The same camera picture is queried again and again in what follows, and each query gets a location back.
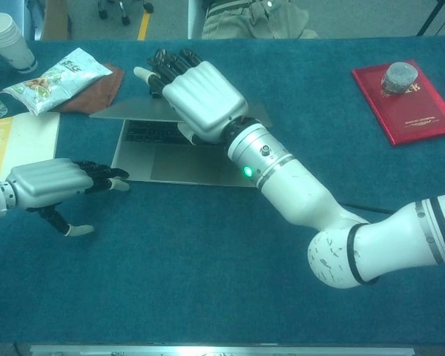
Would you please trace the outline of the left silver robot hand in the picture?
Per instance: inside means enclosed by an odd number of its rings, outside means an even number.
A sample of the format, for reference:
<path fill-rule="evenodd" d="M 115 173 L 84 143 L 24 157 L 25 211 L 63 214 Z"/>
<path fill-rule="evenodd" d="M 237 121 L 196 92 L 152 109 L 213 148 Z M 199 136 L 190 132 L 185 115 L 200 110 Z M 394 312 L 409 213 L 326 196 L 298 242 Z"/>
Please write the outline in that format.
<path fill-rule="evenodd" d="M 6 178 L 15 193 L 16 207 L 36 212 L 66 237 L 94 231 L 92 225 L 72 225 L 56 206 L 72 197 L 99 191 L 129 191 L 129 173 L 90 160 L 55 158 L 16 166 Z"/>

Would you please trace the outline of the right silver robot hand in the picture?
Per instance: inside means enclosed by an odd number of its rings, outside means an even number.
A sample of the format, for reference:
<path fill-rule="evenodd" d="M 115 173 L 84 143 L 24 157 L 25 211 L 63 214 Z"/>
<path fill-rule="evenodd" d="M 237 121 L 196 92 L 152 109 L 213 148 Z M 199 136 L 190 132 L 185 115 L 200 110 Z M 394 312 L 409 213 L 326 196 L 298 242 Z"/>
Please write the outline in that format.
<path fill-rule="evenodd" d="M 163 97 L 196 136 L 223 141 L 223 132 L 248 113 L 248 103 L 222 73 L 195 51 L 159 49 L 148 58 L 151 69 L 136 66 L 133 74 Z"/>

